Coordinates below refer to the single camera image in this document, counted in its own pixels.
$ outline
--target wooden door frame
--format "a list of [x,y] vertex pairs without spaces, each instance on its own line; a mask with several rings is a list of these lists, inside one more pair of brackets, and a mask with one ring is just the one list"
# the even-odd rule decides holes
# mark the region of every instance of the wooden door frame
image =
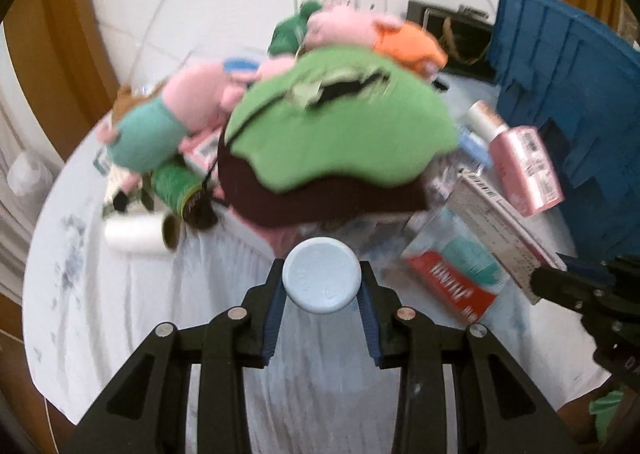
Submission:
[[118,88],[92,0],[14,0],[4,33],[24,96],[66,160]]

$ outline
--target barcode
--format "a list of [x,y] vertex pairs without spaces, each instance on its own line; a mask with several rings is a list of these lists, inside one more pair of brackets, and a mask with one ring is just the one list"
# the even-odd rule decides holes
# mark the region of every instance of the barcode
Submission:
[[529,160],[524,171],[527,176],[534,176],[536,173],[546,171],[545,161],[540,159]]
[[535,153],[538,150],[536,141],[533,139],[533,137],[531,136],[531,133],[529,133],[528,131],[524,133],[524,140],[529,151],[531,151],[532,153]]
[[470,179],[474,184],[476,184],[482,192],[484,192],[489,197],[498,196],[484,181],[478,178],[474,173],[466,173],[468,179]]
[[551,200],[556,198],[556,189],[554,189],[549,180],[543,179],[540,182],[540,186],[542,187],[542,192],[545,195],[545,203],[549,203]]

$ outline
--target red box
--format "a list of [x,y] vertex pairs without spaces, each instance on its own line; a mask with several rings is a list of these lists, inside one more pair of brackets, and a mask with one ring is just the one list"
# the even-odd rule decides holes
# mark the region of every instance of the red box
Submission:
[[457,271],[437,251],[427,250],[406,260],[444,304],[469,324],[477,322],[497,297]]

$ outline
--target orange plush toy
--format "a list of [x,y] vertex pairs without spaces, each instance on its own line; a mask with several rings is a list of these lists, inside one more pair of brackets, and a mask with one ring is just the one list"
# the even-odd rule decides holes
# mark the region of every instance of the orange plush toy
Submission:
[[366,46],[426,79],[433,79],[447,63],[436,38],[418,25],[344,5],[316,12],[308,21],[304,47],[312,50],[331,44]]

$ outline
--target brown hat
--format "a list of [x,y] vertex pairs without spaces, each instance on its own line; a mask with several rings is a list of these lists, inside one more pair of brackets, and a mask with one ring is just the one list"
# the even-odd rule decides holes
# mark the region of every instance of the brown hat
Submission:
[[218,144],[218,180],[239,215],[267,228],[428,209],[420,177],[385,189],[351,176],[325,176],[276,194],[260,184],[247,161],[229,152],[224,139]]

